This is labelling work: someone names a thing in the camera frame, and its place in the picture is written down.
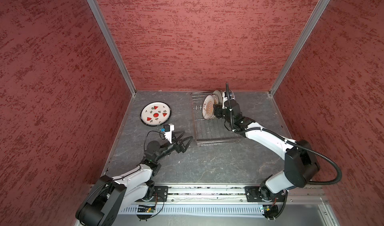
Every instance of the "metal corner post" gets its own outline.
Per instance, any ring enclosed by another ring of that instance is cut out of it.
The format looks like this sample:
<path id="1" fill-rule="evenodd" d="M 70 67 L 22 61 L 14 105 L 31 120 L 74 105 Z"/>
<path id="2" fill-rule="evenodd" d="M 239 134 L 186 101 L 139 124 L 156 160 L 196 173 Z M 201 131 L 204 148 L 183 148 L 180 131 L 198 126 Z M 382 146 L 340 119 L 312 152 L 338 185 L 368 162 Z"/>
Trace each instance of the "metal corner post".
<path id="1" fill-rule="evenodd" d="M 99 5 L 96 0 L 87 0 L 89 7 L 91 8 L 94 17 L 96 18 L 97 23 L 99 24 L 99 27 L 101 29 L 101 32 L 103 33 L 105 40 L 108 43 L 109 48 L 111 49 L 111 52 L 113 54 L 113 57 L 116 60 L 116 63 L 118 64 L 120 71 L 124 77 L 124 80 L 126 81 L 129 90 L 131 91 L 132 95 L 136 95 L 136 88 L 133 85 L 133 81 L 128 73 L 128 70 L 124 64 L 124 61 L 122 60 L 122 57 L 120 55 L 120 52 L 116 46 L 115 41 L 113 40 L 113 36 L 111 32 L 109 31 L 108 25 L 105 22 L 105 19 L 103 17 L 103 14 L 101 13 L 101 10 L 99 8 Z"/>
<path id="2" fill-rule="evenodd" d="M 299 54 L 301 48 L 303 47 L 304 43 L 310 36 L 313 28 L 315 27 L 316 23 L 320 19 L 320 16 L 324 12 L 325 8 L 327 7 L 330 0 L 319 0 L 316 4 L 315 8 L 313 9 L 313 12 L 308 19 L 303 31 L 301 32 L 299 38 L 296 41 L 295 46 L 293 47 L 290 55 L 288 56 L 282 70 L 280 71 L 279 76 L 277 76 L 275 82 L 273 83 L 270 94 L 273 96 L 277 89 L 279 88 L 280 84 L 282 83 L 285 75 L 287 74 L 288 70 L 291 68 L 292 63 L 296 59 L 297 55 Z"/>

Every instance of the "plate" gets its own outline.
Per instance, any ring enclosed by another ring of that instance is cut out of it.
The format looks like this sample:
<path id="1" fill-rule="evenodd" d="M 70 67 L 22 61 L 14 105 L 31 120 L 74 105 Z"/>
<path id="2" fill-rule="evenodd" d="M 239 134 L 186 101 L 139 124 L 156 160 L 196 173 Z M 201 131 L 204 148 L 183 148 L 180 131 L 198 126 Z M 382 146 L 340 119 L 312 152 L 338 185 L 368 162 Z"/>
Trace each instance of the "plate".
<path id="1" fill-rule="evenodd" d="M 171 110 L 168 104 L 153 102 L 143 108 L 140 114 L 141 121 L 148 126 L 158 126 L 170 118 Z"/>
<path id="2" fill-rule="evenodd" d="M 213 119 L 215 117 L 215 114 L 212 113 L 211 117 L 209 117 L 209 119 Z"/>
<path id="3" fill-rule="evenodd" d="M 221 90 L 215 90 L 214 91 L 214 95 L 217 96 L 217 99 L 218 99 L 218 104 L 223 104 L 223 96 L 222 96 L 223 92 L 221 92 Z"/>
<path id="4" fill-rule="evenodd" d="M 215 94 L 212 94 L 212 97 L 214 98 L 214 104 L 218 104 L 218 97 Z"/>
<path id="5" fill-rule="evenodd" d="M 203 118 L 209 119 L 214 112 L 214 97 L 209 94 L 203 103 Z"/>

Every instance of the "plate in rack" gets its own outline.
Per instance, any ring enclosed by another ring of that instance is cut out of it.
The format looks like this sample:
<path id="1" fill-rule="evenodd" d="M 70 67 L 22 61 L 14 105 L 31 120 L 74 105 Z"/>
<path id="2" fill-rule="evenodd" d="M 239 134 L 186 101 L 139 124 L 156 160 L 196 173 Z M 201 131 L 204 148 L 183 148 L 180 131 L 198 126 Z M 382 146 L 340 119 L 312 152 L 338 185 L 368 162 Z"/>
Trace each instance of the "plate in rack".
<path id="1" fill-rule="evenodd" d="M 212 97 L 214 98 L 214 104 L 218 104 L 218 97 L 217 97 L 217 95 L 212 94 Z M 209 117 L 209 119 L 213 119 L 214 117 L 215 117 L 215 114 L 212 113 L 212 115 L 211 115 L 211 117 Z"/>
<path id="2" fill-rule="evenodd" d="M 203 103 L 203 118 L 209 119 L 214 112 L 214 97 L 209 94 Z"/>
<path id="3" fill-rule="evenodd" d="M 221 90 L 215 90 L 214 95 L 217 96 L 218 104 L 223 104 L 223 92 Z"/>

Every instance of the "black cable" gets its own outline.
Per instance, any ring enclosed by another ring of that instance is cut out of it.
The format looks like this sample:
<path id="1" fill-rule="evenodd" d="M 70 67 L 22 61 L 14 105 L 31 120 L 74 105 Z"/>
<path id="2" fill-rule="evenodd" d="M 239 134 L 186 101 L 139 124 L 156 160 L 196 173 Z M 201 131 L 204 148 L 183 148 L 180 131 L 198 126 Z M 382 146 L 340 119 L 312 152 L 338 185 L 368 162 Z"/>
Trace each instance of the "black cable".
<path id="1" fill-rule="evenodd" d="M 136 170 L 135 172 L 132 172 L 132 173 L 130 173 L 129 175 L 126 175 L 126 176 L 121 177 L 121 178 L 117 178 L 117 179 L 114 179 L 114 180 L 109 180 L 109 181 L 103 183 L 102 185 L 98 186 L 98 187 L 97 187 L 97 188 L 96 188 L 96 189 L 95 189 L 95 190 L 94 190 L 94 191 L 87 197 L 87 199 L 85 200 L 85 202 L 87 202 L 87 201 L 90 199 L 90 197 L 93 195 L 93 193 L 96 192 L 96 191 L 97 191 L 99 188 L 101 188 L 102 186 L 104 186 L 104 185 L 106 185 L 106 184 L 108 184 L 108 183 L 112 183 L 113 181 L 116 181 L 116 180 L 124 179 L 125 177 L 130 176 L 131 174 L 136 173 L 137 171 L 140 171 L 140 170 L 141 170 L 141 166 L 140 166 L 140 165 L 137 165 L 137 166 L 139 167 L 139 169 Z M 84 206 L 80 209 L 79 216 L 81 215 L 81 211 L 84 209 L 84 207 L 85 207 L 85 204 L 84 204 Z M 85 224 L 83 224 L 83 222 L 82 222 L 80 219 L 79 219 L 79 222 L 80 222 L 81 225 L 84 225 L 84 226 L 85 226 Z"/>
<path id="2" fill-rule="evenodd" d="M 160 197 L 160 198 L 163 200 L 163 206 L 161 207 L 161 210 L 160 210 L 159 212 L 157 212 L 157 214 L 152 215 L 150 218 L 153 218 L 154 216 L 158 215 L 158 214 L 163 210 L 163 208 L 164 208 L 164 204 L 165 204 L 165 200 L 164 200 L 164 198 L 161 197 L 161 196 L 158 195 L 158 194 L 156 194 L 156 196 L 157 196 L 157 197 Z"/>
<path id="3" fill-rule="evenodd" d="M 286 188 L 286 190 L 293 190 L 294 188 L 297 188 L 295 185 L 289 187 L 289 188 Z"/>
<path id="4" fill-rule="evenodd" d="M 147 141 L 147 137 L 148 137 L 149 133 L 151 133 L 151 132 L 156 132 L 156 133 L 160 134 L 160 131 L 155 131 L 155 130 L 151 130 L 150 132 L 147 133 L 147 136 L 145 137 L 144 144 L 143 144 L 144 152 L 145 152 L 145 142 Z"/>
<path id="5" fill-rule="evenodd" d="M 284 198 L 284 202 L 283 202 L 283 205 L 281 206 L 280 211 L 277 213 L 276 217 L 272 217 L 272 218 L 269 217 L 269 219 L 276 219 L 276 218 L 278 218 L 278 216 L 281 215 L 281 213 L 283 212 L 285 205 L 287 203 L 287 199 L 288 199 L 288 190 L 285 191 L 285 198 Z"/>
<path id="6" fill-rule="evenodd" d="M 164 139 L 161 137 L 161 133 L 159 132 L 159 136 L 160 136 L 160 139 L 162 139 L 162 140 L 166 140 L 166 136 L 163 134 L 163 136 L 164 136 Z"/>
<path id="7" fill-rule="evenodd" d="M 105 190 L 107 190 L 108 189 L 108 187 L 105 187 L 104 189 L 102 189 L 101 191 L 100 191 L 100 193 L 99 193 L 99 195 L 101 195 Z"/>
<path id="8" fill-rule="evenodd" d="M 246 130 L 243 130 L 243 131 L 237 131 L 235 129 L 233 132 L 235 132 L 237 134 L 243 134 L 243 133 L 246 133 L 246 132 L 249 132 L 249 131 L 252 131 L 252 130 L 262 130 L 262 131 L 265 131 L 267 133 L 270 133 L 270 134 L 276 136 L 277 138 L 279 138 L 282 141 L 285 141 L 285 138 L 282 137 L 281 135 L 279 135 L 279 134 L 277 134 L 277 133 L 275 133 L 275 132 L 273 132 L 273 131 L 271 131 L 269 129 L 261 128 L 261 127 L 253 127 L 253 128 L 249 128 L 249 129 L 246 129 Z M 287 140 L 286 143 L 291 145 L 291 146 L 293 146 L 293 147 L 298 147 L 298 148 L 303 149 L 305 151 L 308 151 L 308 152 L 311 152 L 313 154 L 316 154 L 317 156 L 323 158 L 325 161 L 330 163 L 336 169 L 336 177 L 333 180 L 329 180 L 329 181 L 309 181 L 307 183 L 308 185 L 333 185 L 333 184 L 336 184 L 339 181 L 341 181 L 343 173 L 342 173 L 341 169 L 339 168 L 339 166 L 335 162 L 333 162 L 331 159 L 329 159 L 328 157 L 322 155 L 319 152 L 316 152 L 314 150 L 308 149 L 308 148 L 300 145 L 298 142 L 294 143 L 294 142 L 290 142 L 289 140 Z"/>
<path id="9" fill-rule="evenodd" d="M 228 129 L 227 125 L 225 124 L 227 121 L 224 120 L 224 127 L 228 130 L 228 131 L 232 131 L 230 129 Z"/>

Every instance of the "wire dish rack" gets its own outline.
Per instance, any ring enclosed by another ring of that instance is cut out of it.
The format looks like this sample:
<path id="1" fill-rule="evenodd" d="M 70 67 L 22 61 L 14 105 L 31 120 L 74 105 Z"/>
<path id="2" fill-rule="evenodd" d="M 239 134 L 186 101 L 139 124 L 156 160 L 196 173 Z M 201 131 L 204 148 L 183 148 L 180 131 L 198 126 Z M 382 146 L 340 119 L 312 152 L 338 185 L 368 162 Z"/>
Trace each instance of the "wire dish rack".
<path id="1" fill-rule="evenodd" d="M 210 91 L 192 92 L 191 104 L 194 120 L 194 134 L 198 146 L 218 145 L 239 142 L 243 137 L 225 128 L 224 119 L 204 119 L 203 102 Z"/>

